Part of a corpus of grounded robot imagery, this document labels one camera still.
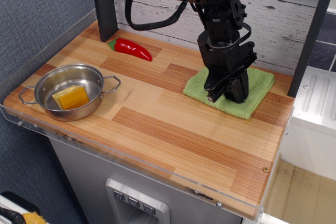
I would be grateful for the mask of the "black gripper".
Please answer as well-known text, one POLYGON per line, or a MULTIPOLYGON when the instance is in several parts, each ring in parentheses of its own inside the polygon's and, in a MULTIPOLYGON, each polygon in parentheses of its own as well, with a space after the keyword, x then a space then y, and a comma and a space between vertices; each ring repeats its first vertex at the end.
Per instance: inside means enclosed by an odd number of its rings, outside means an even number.
POLYGON ((208 31, 198 37, 198 46, 204 66, 208 69, 204 88, 208 100, 216 102, 221 96, 243 103, 249 94, 247 69, 257 59, 252 41, 239 44, 239 32, 225 42, 212 42, 208 31))

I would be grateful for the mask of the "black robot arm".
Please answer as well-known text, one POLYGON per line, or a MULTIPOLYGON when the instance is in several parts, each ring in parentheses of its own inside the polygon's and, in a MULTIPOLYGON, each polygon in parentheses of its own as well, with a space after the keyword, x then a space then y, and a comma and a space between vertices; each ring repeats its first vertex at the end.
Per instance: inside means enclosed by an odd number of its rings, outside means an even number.
POLYGON ((247 41, 251 27, 244 23, 246 6, 240 0, 179 0, 191 3, 204 31, 197 42, 208 76, 208 100, 221 96, 243 103, 249 94, 247 68, 256 60, 255 44, 247 41))

